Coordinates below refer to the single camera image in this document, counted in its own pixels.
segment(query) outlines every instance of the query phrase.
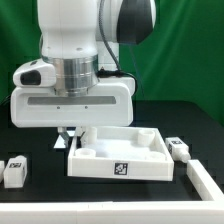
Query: black label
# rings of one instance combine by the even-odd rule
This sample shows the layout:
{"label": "black label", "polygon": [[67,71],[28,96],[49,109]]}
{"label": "black label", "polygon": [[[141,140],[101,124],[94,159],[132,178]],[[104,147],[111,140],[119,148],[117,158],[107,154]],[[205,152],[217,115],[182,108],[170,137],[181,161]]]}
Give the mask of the black label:
{"label": "black label", "polygon": [[21,167],[22,163],[11,163],[9,168],[19,168]]}
{"label": "black label", "polygon": [[182,142],[181,141],[171,141],[174,145],[181,145]]}
{"label": "black label", "polygon": [[114,175],[127,176],[128,163],[115,163]]}

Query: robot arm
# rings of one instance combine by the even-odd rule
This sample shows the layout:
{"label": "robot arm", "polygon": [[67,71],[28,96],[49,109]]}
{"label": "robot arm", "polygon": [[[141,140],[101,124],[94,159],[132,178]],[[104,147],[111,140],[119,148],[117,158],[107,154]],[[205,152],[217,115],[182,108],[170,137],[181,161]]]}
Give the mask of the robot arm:
{"label": "robot arm", "polygon": [[[12,121],[18,127],[127,126],[132,78],[98,73],[101,0],[38,0],[42,58],[14,74]],[[154,0],[106,0],[104,41],[138,44],[153,30]]]}

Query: small white block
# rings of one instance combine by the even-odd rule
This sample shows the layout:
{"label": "small white block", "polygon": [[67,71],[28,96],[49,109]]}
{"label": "small white block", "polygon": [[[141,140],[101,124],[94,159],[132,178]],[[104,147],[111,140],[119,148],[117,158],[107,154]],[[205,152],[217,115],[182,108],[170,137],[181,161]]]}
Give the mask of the small white block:
{"label": "small white block", "polygon": [[187,163],[187,161],[191,159],[188,145],[186,145],[180,138],[166,138],[165,144],[174,161]]}
{"label": "small white block", "polygon": [[3,180],[4,169],[5,169],[5,162],[4,161],[0,161],[0,183]]}
{"label": "small white block", "polygon": [[27,159],[18,156],[9,160],[4,171],[5,188],[22,188],[27,175]]}

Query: table surface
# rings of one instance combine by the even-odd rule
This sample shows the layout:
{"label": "table surface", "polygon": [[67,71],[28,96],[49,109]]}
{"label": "table surface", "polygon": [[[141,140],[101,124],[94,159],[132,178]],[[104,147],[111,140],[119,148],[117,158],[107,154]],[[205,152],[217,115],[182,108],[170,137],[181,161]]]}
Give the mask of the table surface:
{"label": "table surface", "polygon": [[[158,128],[162,137],[180,137],[224,191],[224,128],[198,106],[182,101],[134,102],[133,127]],[[66,176],[67,152],[53,149],[55,128],[16,128],[7,106],[0,107],[0,160],[28,158],[22,189],[4,189],[0,202],[101,202],[201,200],[175,163],[172,182],[77,178]]]}

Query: green backdrop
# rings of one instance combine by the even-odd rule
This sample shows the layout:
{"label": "green backdrop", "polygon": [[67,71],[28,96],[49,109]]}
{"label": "green backdrop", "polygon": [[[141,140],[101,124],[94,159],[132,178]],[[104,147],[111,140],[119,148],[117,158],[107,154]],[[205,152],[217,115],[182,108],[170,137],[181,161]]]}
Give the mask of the green backdrop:
{"label": "green backdrop", "polygon": [[[224,124],[224,1],[156,5],[153,34],[120,48],[122,69],[141,77],[143,91],[134,98],[194,102]],[[0,0],[0,32],[1,100],[14,88],[15,69],[39,57],[36,0]]]}

